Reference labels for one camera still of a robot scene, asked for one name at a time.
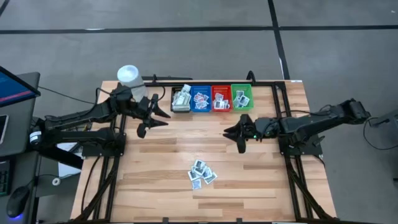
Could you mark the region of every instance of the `keyboard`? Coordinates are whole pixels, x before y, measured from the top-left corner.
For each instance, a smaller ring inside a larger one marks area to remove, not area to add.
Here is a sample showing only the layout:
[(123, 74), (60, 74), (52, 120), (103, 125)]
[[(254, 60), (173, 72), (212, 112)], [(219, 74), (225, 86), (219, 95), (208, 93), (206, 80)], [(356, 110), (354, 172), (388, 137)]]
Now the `keyboard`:
[(11, 175), (11, 162), (0, 161), (0, 197), (10, 194)]

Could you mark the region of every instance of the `pile of cards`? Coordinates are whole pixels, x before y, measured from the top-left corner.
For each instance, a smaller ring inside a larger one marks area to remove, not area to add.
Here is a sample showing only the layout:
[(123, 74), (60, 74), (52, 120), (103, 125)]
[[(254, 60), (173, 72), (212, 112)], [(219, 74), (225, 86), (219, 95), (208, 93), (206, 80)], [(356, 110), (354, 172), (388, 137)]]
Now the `pile of cards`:
[(193, 97), (193, 100), (195, 102), (195, 109), (199, 109), (199, 110), (206, 109), (207, 105), (209, 105), (209, 103), (207, 102), (208, 99), (209, 99), (208, 95), (197, 93)]
[(206, 166), (206, 162), (196, 160), (195, 164), (188, 171), (189, 179), (192, 181), (192, 189), (201, 189), (201, 180), (203, 179), (206, 184), (212, 183), (218, 176), (215, 172), (211, 171), (210, 167)]
[(228, 100), (224, 100), (224, 95), (221, 93), (216, 93), (215, 99), (213, 101), (214, 109), (229, 109), (231, 107), (229, 105)]
[(191, 90), (191, 86), (184, 85), (181, 91), (174, 93), (172, 108), (174, 111), (189, 111), (191, 94), (189, 91)]
[(244, 95), (243, 90), (236, 91), (236, 97), (233, 101), (234, 107), (236, 107), (236, 108), (245, 107), (249, 104), (249, 101), (250, 101), (250, 98), (248, 98)]

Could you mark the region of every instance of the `plastic bin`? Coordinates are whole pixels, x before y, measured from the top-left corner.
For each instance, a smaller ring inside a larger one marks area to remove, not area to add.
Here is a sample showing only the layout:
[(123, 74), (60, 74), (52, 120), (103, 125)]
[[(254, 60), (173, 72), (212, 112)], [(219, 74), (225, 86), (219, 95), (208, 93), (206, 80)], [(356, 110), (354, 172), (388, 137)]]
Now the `plastic bin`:
[(248, 105), (245, 107), (234, 107), (235, 111), (242, 111), (242, 110), (251, 110), (254, 107), (254, 101), (253, 101), (253, 93), (251, 91), (251, 85), (250, 84), (232, 84), (232, 100), (235, 99), (236, 97), (236, 90), (242, 90), (244, 91), (244, 95), (250, 99)]
[[(224, 95), (224, 100), (228, 100), (229, 109), (214, 109), (213, 101), (216, 98), (216, 93)], [(215, 85), (211, 86), (211, 107), (214, 112), (230, 112), (233, 109), (231, 86), (229, 85)]]
[(189, 113), (190, 112), (189, 110), (188, 111), (174, 111), (173, 110), (173, 105), (172, 105), (173, 96), (174, 96), (175, 92), (178, 92), (178, 91), (181, 91), (181, 90), (182, 90), (182, 87), (172, 87), (172, 98), (171, 98), (171, 101), (170, 101), (170, 111), (173, 112), (173, 113)]
[[(193, 98), (197, 93), (201, 93), (207, 95), (209, 98), (207, 99), (207, 103), (209, 103), (206, 109), (195, 109), (195, 100)], [(193, 112), (210, 112), (211, 111), (211, 86), (191, 86), (191, 110)]]

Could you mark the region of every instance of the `monitor screen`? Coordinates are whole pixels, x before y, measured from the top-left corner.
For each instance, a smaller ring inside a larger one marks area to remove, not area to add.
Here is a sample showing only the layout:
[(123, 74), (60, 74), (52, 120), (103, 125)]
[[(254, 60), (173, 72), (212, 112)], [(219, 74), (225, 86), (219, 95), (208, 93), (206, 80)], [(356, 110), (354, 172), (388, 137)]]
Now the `monitor screen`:
[(0, 107), (35, 97), (36, 93), (0, 71)]

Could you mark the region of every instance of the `gray floor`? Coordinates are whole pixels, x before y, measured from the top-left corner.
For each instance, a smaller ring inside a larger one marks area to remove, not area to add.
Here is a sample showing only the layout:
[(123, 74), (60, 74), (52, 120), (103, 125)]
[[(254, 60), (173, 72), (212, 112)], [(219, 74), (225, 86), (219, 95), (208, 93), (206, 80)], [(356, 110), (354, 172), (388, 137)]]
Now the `gray floor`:
[[(398, 24), (395, 0), (277, 0), (280, 26)], [(265, 0), (11, 0), (0, 29), (88, 29), (178, 26), (270, 26)], [(292, 79), (303, 80), (310, 107), (349, 98), (361, 100), (373, 116), (397, 108), (398, 30), (283, 31)], [(194, 79), (282, 79), (272, 31), (145, 34), (0, 35), (0, 64), (14, 73), (38, 71), (40, 85), (94, 100), (103, 80), (117, 69), (137, 65), (143, 75)], [(89, 105), (42, 91), (35, 115), (60, 115)], [(390, 127), (369, 130), (380, 147), (398, 142)], [(340, 126), (325, 133), (322, 146), (337, 214), (344, 220), (396, 223), (398, 151), (377, 151), (362, 137), (362, 126)], [(42, 173), (56, 173), (43, 163)], [(39, 218), (66, 221), (77, 177), (45, 194)], [(40, 182), (46, 188), (50, 180)]]

